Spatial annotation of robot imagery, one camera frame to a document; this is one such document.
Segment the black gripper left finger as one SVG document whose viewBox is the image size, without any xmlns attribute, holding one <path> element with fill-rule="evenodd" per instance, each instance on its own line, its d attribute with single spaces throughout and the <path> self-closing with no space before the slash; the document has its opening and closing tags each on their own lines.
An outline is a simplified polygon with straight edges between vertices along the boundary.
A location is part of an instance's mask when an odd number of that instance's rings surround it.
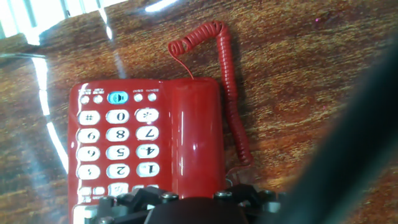
<svg viewBox="0 0 398 224">
<path fill-rule="evenodd" d="M 179 199 L 178 194 L 155 187 L 144 187 L 117 197 L 104 196 L 92 206 L 92 223 L 122 224 L 145 223 L 151 208 Z"/>
</svg>

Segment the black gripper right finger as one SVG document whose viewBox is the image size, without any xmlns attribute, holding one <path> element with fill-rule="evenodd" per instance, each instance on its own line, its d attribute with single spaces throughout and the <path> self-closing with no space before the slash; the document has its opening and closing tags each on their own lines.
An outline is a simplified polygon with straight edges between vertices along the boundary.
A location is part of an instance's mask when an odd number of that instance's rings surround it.
<svg viewBox="0 0 398 224">
<path fill-rule="evenodd" d="M 223 205 L 237 206 L 250 224 L 273 223 L 286 198 L 286 192 L 257 190 L 249 184 L 234 185 L 213 195 L 213 199 Z"/>
</svg>

